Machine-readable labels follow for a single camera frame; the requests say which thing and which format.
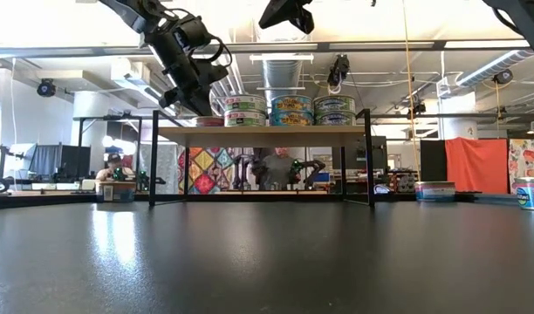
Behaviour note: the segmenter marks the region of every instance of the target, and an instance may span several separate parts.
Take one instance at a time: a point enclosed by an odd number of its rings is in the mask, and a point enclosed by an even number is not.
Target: camera
[[[56,94],[56,86],[53,81],[51,78],[42,78],[42,82],[37,88],[37,94],[42,97],[54,96]]]

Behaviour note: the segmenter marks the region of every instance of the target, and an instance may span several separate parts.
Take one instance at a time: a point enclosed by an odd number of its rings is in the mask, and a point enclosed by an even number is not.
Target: gray shirt
[[[276,154],[264,158],[263,164],[267,167],[267,172],[262,176],[261,187],[263,190],[270,190],[270,185],[278,183],[281,189],[286,189],[289,184],[289,174],[294,158],[290,156],[280,157]]]

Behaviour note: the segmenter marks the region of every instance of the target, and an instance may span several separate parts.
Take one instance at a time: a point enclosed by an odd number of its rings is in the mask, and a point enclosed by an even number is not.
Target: tuna can
[[[324,96],[313,100],[313,111],[318,115],[335,111],[356,112],[354,98],[350,96]]]
[[[454,182],[416,182],[414,190],[417,201],[453,201],[455,199]]]
[[[534,210],[534,178],[516,178],[515,184],[519,207]]]
[[[265,126],[265,119],[258,110],[231,110],[224,113],[224,126]]]
[[[258,110],[262,113],[267,112],[265,99],[252,95],[236,95],[227,97],[224,100],[226,111],[230,110]]]
[[[312,114],[312,100],[306,96],[288,95],[275,97],[270,102],[272,113],[305,112]]]
[[[335,111],[316,115],[316,126],[356,126],[356,113]]]
[[[195,117],[195,126],[224,126],[224,119],[221,117]]]
[[[312,114],[303,111],[283,111],[270,116],[272,126],[311,126],[312,122]]]

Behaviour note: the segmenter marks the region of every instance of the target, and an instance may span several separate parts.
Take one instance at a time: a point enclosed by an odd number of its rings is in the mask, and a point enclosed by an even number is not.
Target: cylindrical container
[[[135,182],[96,182],[96,198],[100,202],[131,202],[135,199]]]
[[[224,113],[224,126],[265,126],[265,113],[258,110],[230,110]]]
[[[302,111],[271,113],[270,124],[272,126],[311,126],[313,116],[311,113]]]
[[[519,207],[534,210],[534,178],[516,178],[515,185]]]
[[[224,126],[224,119],[221,117],[195,117],[195,126]]]
[[[313,100],[313,111],[318,115],[335,111],[356,112],[354,98],[342,95],[330,95]]]
[[[280,112],[305,112],[313,114],[312,99],[306,96],[288,95],[279,96],[271,100],[271,113]]]
[[[258,110],[267,113],[265,99],[252,95],[236,95],[227,97],[224,100],[226,111],[230,110]]]
[[[356,126],[356,113],[334,111],[316,115],[316,126]]]
[[[454,182],[416,182],[414,190],[417,201],[453,201],[455,199]]]

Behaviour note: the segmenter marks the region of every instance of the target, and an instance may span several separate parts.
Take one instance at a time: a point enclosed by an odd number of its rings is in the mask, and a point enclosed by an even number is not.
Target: orange curtain
[[[445,141],[448,181],[457,191],[508,193],[507,140]]]

